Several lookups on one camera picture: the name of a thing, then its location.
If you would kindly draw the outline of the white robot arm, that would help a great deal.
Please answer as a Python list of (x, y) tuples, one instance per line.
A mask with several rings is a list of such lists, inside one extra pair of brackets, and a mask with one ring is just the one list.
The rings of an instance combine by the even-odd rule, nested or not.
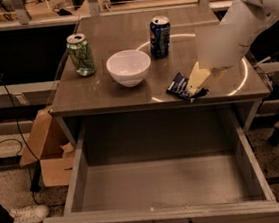
[(234, 0), (220, 23), (195, 29), (198, 61), (186, 91), (206, 92), (247, 54), (253, 41), (279, 20), (279, 0)]

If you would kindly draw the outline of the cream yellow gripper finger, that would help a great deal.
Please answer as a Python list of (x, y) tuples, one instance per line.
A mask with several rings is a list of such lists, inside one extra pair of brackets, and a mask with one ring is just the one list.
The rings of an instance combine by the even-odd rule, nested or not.
[(209, 90), (226, 72), (227, 67), (204, 69), (196, 62), (189, 75), (186, 91), (190, 95), (198, 95), (201, 90)]

